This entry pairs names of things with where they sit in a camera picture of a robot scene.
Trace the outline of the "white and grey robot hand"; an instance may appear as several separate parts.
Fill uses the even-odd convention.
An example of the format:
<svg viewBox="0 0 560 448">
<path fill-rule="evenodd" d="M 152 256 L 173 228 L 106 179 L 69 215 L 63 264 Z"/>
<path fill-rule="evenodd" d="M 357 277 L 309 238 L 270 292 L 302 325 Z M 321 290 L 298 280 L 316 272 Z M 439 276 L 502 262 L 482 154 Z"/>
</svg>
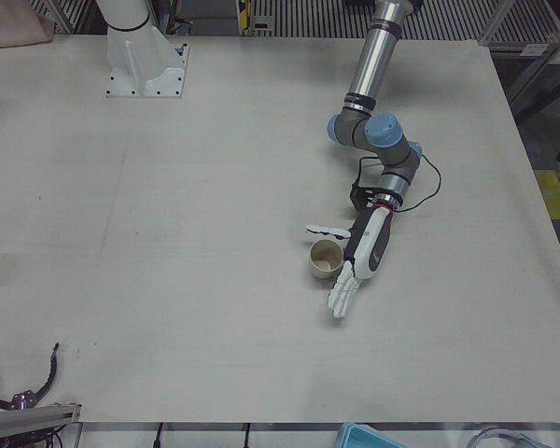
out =
<svg viewBox="0 0 560 448">
<path fill-rule="evenodd" d="M 378 271 L 389 242 L 392 218 L 390 208 L 376 206 L 360 211 L 349 230 L 319 225 L 305 227 L 310 233 L 331 235 L 347 241 L 341 269 L 328 295 L 328 307 L 334 318 L 346 317 L 361 283 L 371 279 Z"/>
</svg>

